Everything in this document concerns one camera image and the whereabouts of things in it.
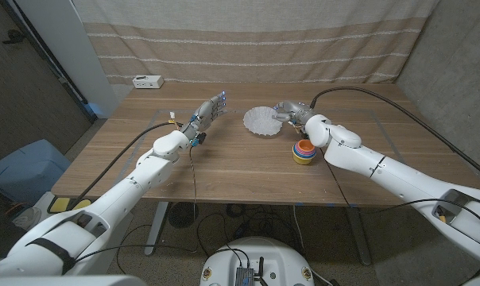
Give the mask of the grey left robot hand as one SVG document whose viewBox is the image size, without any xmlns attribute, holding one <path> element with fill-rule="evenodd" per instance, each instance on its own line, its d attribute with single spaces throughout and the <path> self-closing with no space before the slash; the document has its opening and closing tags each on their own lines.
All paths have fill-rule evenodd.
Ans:
<svg viewBox="0 0 480 286">
<path fill-rule="evenodd" d="M 196 109 L 188 123 L 180 129 L 189 141 L 194 141 L 201 133 L 208 129 L 211 123 L 219 116 L 226 113 L 226 96 L 221 91 L 205 101 Z"/>
</svg>

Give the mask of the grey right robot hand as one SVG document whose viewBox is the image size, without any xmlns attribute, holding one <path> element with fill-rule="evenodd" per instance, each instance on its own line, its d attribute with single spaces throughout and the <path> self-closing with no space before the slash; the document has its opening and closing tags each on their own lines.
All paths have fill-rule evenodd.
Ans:
<svg viewBox="0 0 480 286">
<path fill-rule="evenodd" d="M 279 122 L 290 122 L 302 131 L 305 131 L 308 120 L 316 115 L 309 105 L 289 100 L 279 102 L 273 109 L 276 111 L 272 116 L 273 119 Z"/>
</svg>

